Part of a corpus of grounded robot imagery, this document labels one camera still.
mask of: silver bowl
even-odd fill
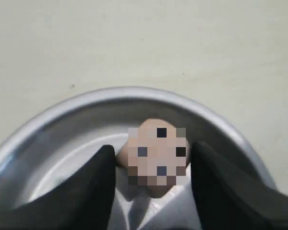
[[[116,153],[129,127],[148,118],[186,127],[190,143],[204,140],[229,161],[276,189],[248,141],[223,117],[172,92],[117,87],[88,92],[31,119],[0,146],[0,211],[30,202],[60,184],[103,145]],[[117,189],[109,230],[200,229],[191,187],[175,186],[164,197],[150,199],[127,185],[117,169]]]

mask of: white surface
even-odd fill
[[[211,107],[288,194],[288,0],[0,0],[0,143],[63,99],[118,85]]]

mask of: table surface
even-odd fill
[[[288,0],[0,0],[0,143],[55,103],[123,85],[212,108],[288,195]]]

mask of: metal bowl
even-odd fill
[[[206,141],[228,160],[276,189],[258,154],[221,116],[172,92],[118,87],[61,102],[31,119],[0,146],[0,211],[50,191],[103,144],[113,145],[118,152],[127,141],[128,128],[148,118],[186,127],[190,143]],[[117,177],[108,229],[200,229],[189,184],[173,187],[160,199],[150,199],[140,190],[128,189],[125,172],[117,169]]]

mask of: bowl rim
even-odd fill
[[[201,103],[178,95],[174,92],[142,86],[120,86],[104,88],[79,94],[57,103],[43,112],[37,114],[20,126],[0,145],[0,171],[11,160],[14,149],[24,143],[30,136],[55,119],[74,110],[90,104],[111,101],[113,99],[146,99],[178,106],[193,114],[204,117],[215,128],[236,143],[238,148],[254,165],[263,182],[272,189],[277,190],[276,184],[258,153],[253,149],[247,139],[224,117]]]

